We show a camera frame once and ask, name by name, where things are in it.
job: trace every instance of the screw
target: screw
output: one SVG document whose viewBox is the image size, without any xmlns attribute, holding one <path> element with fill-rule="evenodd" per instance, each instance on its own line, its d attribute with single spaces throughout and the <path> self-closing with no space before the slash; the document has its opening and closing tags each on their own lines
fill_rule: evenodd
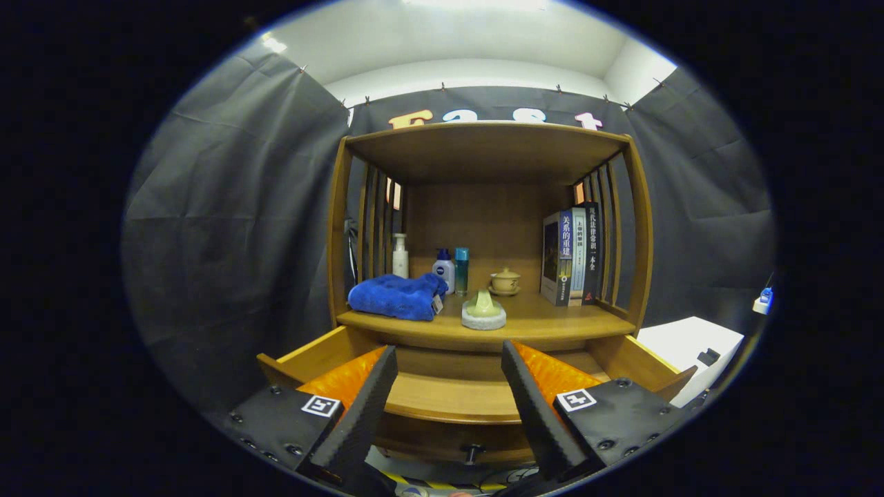
<svg viewBox="0 0 884 497">
<path fill-rule="evenodd" d="M 461 450 L 467 451 L 467 460 L 464 462 L 467 466 L 475 466 L 476 465 L 476 456 L 485 451 L 485 447 L 482 447 L 478 444 L 469 444 L 461 447 Z"/>
<path fill-rule="evenodd" d="M 304 450 L 296 445 L 287 444 L 286 451 L 292 455 L 304 455 Z"/>
</svg>

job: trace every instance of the white pump bottle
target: white pump bottle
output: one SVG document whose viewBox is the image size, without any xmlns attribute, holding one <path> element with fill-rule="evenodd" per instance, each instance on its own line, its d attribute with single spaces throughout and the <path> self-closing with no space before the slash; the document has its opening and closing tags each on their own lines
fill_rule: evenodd
<svg viewBox="0 0 884 497">
<path fill-rule="evenodd" d="M 392 273 L 402 278 L 408 278 L 408 252 L 405 250 L 405 234 L 394 233 L 396 246 L 392 250 Z"/>
</svg>

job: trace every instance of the blue towel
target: blue towel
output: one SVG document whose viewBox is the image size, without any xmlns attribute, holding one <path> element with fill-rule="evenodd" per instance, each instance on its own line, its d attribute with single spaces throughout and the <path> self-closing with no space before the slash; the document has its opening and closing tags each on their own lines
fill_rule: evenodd
<svg viewBox="0 0 884 497">
<path fill-rule="evenodd" d="M 366 279 L 350 290 L 350 307 L 361 312 L 382 314 L 411 321 L 432 321 L 433 296 L 445 299 L 448 284 L 437 274 L 428 272 L 417 279 L 385 274 Z"/>
</svg>

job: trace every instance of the white letter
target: white letter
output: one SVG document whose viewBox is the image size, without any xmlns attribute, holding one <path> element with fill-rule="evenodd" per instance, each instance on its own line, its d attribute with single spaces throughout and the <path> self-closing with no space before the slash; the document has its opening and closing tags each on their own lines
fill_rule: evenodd
<svg viewBox="0 0 884 497">
<path fill-rule="evenodd" d="M 522 123 L 542 123 L 546 121 L 546 114 L 540 109 L 528 109 L 522 107 L 513 111 L 513 120 Z"/>
<path fill-rule="evenodd" d="M 464 122 L 472 122 L 478 121 L 479 116 L 475 112 L 470 109 L 458 109 L 457 111 L 448 112 L 446 115 L 442 116 L 442 120 L 445 122 L 450 121 L 464 121 Z"/>
<path fill-rule="evenodd" d="M 580 124 L 586 129 L 598 130 L 598 127 L 602 127 L 602 122 L 593 118 L 589 112 L 574 116 L 574 119 L 580 121 Z"/>
</svg>

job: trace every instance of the book stack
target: book stack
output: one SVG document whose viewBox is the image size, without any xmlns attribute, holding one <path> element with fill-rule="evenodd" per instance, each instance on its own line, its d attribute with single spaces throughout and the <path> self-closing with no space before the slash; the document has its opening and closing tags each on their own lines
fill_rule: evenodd
<svg viewBox="0 0 884 497">
<path fill-rule="evenodd" d="M 557 306 L 589 305 L 601 289 L 601 217 L 585 202 L 544 219 L 540 293 Z"/>
</svg>

